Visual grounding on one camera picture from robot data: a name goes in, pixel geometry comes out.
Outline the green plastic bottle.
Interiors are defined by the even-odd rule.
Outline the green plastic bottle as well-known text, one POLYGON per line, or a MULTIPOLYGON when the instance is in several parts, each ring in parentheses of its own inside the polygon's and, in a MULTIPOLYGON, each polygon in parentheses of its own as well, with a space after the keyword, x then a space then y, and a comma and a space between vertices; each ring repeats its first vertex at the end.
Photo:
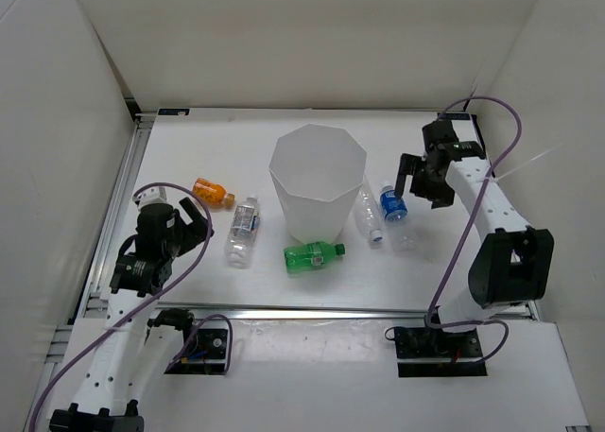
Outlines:
POLYGON ((343 244, 323 241, 284 249, 285 268, 289 273, 299 273, 322 268, 345 254, 343 244))

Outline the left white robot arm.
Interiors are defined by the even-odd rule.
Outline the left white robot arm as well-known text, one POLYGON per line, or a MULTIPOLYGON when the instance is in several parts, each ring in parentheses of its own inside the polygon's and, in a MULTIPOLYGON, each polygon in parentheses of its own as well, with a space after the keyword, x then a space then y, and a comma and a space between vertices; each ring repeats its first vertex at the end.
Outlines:
POLYGON ((205 248, 214 232, 190 196, 172 206, 162 188, 154 187, 134 201, 137 224, 118 251, 104 331, 82 351, 92 362, 70 406, 52 413, 52 431, 143 430, 139 406, 145 388, 173 354, 188 356, 197 349, 199 335, 189 312, 151 314, 171 285, 173 262, 205 248))

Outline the orange plastic bottle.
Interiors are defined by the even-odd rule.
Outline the orange plastic bottle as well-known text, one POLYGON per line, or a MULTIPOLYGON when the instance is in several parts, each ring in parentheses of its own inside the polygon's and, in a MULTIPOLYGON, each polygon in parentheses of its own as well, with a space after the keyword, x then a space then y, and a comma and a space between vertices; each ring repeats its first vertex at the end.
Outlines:
POLYGON ((229 193, 222 185, 203 178, 197 178, 192 192, 209 207, 230 210, 235 203, 235 195, 229 193))

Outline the white octagonal plastic bin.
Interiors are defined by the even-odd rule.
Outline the white octagonal plastic bin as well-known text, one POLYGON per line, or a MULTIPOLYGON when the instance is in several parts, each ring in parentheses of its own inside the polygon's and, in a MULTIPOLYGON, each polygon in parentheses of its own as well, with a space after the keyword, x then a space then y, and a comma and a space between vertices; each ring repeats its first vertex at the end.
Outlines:
POLYGON ((345 129, 307 124, 278 138, 268 170, 292 237, 302 243, 337 239, 366 160, 366 150, 345 129))

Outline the left aluminium frame rail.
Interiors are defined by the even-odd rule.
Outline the left aluminium frame rail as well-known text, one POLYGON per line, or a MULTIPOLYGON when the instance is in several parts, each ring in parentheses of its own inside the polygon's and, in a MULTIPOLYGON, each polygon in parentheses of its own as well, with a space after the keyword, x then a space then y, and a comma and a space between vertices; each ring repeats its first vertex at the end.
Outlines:
POLYGON ((119 244, 120 227, 128 209, 129 198, 147 147, 154 119, 155 115, 153 113, 137 113, 134 115, 134 129, 126 145, 110 195, 107 212, 96 240, 93 258, 86 277, 81 283, 77 306, 67 322, 55 327, 44 360, 38 393, 43 391, 51 378, 58 372, 67 351, 74 322, 86 316, 95 318, 104 310, 105 301, 100 296, 102 289, 105 287, 105 276, 110 269, 114 249, 119 244))

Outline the clear bottle white label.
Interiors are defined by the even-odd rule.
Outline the clear bottle white label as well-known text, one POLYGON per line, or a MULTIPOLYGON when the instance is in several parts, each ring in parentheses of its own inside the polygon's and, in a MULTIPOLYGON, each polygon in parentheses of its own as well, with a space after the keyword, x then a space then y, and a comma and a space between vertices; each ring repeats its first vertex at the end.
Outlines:
POLYGON ((258 197, 247 197, 235 207, 228 232, 224 253, 229 266, 246 268, 250 265, 259 226, 260 203, 258 197))

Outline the clear plastic bottle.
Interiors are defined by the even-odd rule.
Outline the clear plastic bottle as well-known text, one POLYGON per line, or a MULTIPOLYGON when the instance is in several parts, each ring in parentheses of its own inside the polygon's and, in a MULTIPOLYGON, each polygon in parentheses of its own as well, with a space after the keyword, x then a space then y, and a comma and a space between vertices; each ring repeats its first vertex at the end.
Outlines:
POLYGON ((357 229, 370 244, 378 244, 383 240, 380 211, 366 176, 363 177, 355 198, 353 214, 357 229))

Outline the blue label Pocari bottle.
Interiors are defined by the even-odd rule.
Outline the blue label Pocari bottle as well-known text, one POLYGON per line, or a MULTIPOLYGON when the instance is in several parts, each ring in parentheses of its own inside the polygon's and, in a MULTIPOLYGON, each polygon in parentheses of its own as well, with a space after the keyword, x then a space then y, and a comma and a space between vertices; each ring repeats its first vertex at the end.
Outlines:
POLYGON ((397 252, 415 250, 417 237, 408 209, 404 200, 395 195, 394 186, 389 181, 381 184, 379 203, 393 249, 397 252))

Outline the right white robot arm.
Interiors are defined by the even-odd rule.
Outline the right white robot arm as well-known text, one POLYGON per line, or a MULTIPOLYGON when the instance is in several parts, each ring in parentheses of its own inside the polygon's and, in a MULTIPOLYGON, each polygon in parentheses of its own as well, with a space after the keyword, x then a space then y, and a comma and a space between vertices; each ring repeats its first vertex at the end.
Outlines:
POLYGON ((445 356, 458 346, 458 333, 545 295, 554 237, 516 211, 475 138, 459 138, 452 121, 442 119, 425 125, 422 133, 423 155, 400 157, 395 196, 409 191, 429 200, 432 208, 449 207, 459 199, 470 218, 464 233, 477 231, 481 242, 466 287, 448 302, 429 305, 431 327, 424 344, 430 353, 445 356))

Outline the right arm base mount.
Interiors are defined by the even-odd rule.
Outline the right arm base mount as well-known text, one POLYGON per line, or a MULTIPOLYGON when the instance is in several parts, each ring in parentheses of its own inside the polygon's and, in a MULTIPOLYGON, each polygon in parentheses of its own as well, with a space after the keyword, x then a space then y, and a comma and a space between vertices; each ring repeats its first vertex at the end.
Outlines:
POLYGON ((388 328, 384 337, 395 345, 399 378, 484 377, 477 331, 446 333, 442 330, 403 326, 388 328))

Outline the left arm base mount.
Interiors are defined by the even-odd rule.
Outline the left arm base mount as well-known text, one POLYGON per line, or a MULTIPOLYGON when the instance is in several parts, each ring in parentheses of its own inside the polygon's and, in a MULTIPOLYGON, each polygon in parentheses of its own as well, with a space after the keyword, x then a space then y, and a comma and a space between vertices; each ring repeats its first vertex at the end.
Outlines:
POLYGON ((165 374, 226 375, 232 363, 233 324, 222 314, 196 321, 165 374))

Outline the aluminium front rail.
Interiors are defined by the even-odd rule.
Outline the aluminium front rail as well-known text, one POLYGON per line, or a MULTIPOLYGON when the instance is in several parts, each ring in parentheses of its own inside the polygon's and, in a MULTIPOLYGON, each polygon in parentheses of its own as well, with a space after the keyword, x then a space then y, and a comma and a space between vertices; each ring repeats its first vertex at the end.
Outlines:
POLYGON ((193 304, 160 302, 151 317, 167 309, 186 309, 197 319, 219 314, 230 320, 423 320, 420 310, 301 308, 268 306, 235 306, 226 304, 193 304))

